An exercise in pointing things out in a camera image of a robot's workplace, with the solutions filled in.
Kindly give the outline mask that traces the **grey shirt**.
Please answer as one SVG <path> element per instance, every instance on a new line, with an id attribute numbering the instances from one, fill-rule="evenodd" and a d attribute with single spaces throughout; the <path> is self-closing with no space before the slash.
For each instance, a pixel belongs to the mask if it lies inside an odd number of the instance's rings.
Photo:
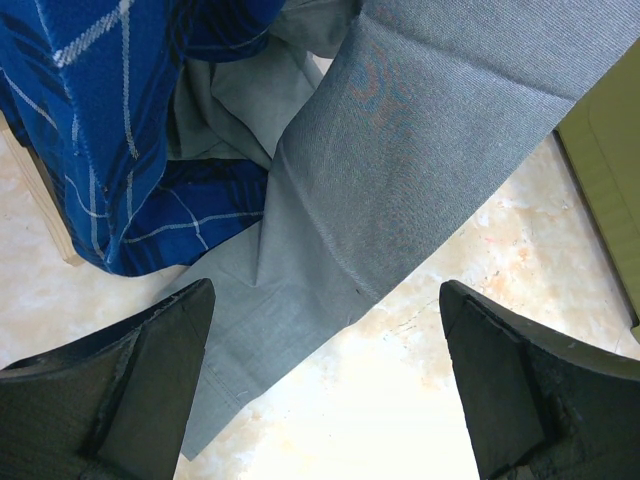
<path id="1" fill-rule="evenodd" d="M 175 282 L 213 321 L 182 452 L 358 321 L 639 35 L 635 1 L 368 1 L 285 129 L 263 218 Z"/>

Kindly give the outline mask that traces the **blue plaid shirt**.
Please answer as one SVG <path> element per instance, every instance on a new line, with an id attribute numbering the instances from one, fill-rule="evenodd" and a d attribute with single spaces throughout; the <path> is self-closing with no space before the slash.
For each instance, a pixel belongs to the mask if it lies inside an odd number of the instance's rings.
<path id="1" fill-rule="evenodd" d="M 188 59 L 260 53 L 279 1 L 5 1 L 1 110 L 46 166 L 76 252 L 111 274 L 189 265 L 263 215 L 250 155 L 169 158 Z"/>

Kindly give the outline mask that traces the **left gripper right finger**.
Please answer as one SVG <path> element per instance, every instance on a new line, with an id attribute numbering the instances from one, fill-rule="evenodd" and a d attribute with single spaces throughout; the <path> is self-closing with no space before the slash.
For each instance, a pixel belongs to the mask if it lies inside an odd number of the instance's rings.
<path id="1" fill-rule="evenodd" d="M 440 314 L 483 479 L 636 479 L 639 363 L 458 281 Z"/>

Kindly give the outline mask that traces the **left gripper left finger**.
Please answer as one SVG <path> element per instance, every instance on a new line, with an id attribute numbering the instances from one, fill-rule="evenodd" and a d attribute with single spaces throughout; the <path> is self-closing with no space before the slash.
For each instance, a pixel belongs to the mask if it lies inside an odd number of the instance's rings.
<path id="1" fill-rule="evenodd" d="M 214 305 L 211 281 L 198 280 L 3 368 L 2 478 L 172 478 Z"/>

